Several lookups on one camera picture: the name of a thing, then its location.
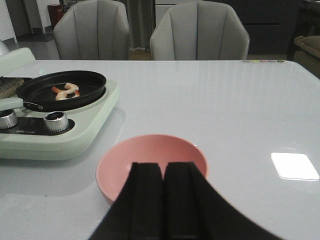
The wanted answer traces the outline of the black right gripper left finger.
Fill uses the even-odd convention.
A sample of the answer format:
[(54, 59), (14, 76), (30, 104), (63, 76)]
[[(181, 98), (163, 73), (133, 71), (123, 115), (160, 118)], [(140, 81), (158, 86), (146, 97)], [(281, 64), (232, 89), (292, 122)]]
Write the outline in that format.
[(119, 196), (96, 229), (96, 239), (160, 240), (162, 193), (158, 164), (134, 162)]

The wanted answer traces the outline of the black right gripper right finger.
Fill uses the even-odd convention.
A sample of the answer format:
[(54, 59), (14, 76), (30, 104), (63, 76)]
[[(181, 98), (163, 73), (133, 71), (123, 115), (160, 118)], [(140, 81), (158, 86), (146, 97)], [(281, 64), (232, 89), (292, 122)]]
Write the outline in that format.
[(276, 240), (236, 210), (193, 162), (171, 162), (164, 175), (165, 239)]

